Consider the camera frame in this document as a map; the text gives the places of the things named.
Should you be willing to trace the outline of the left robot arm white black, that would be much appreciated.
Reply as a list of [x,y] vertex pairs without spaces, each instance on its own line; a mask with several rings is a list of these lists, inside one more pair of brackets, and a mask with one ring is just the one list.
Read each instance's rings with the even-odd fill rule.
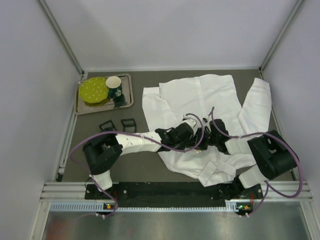
[[99,191],[105,191],[113,185],[110,169],[120,156],[139,152],[206,150],[208,128],[199,127],[194,131],[194,126],[192,121],[186,120],[177,127],[157,128],[145,133],[106,134],[102,131],[100,136],[82,146],[90,177],[97,183]]

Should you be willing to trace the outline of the white shirt garment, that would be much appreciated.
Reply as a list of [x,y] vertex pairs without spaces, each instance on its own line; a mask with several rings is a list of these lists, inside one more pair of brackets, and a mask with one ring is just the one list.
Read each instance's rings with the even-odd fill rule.
[[[187,113],[200,118],[213,113],[231,136],[267,132],[271,108],[270,85],[259,78],[254,79],[244,103],[238,99],[231,75],[175,79],[158,87],[146,87],[142,94],[142,109],[150,131],[176,127]],[[204,187],[229,182],[238,169],[256,163],[251,154],[226,155],[214,146],[201,152],[165,151],[159,155],[170,171],[197,179]]]

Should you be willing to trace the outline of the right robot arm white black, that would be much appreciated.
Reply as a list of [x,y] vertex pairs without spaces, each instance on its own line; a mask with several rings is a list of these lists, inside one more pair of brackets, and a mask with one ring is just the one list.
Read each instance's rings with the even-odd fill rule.
[[276,130],[230,136],[222,119],[209,122],[209,145],[228,155],[253,157],[253,166],[234,177],[232,196],[241,194],[261,182],[273,180],[298,166],[300,161]]

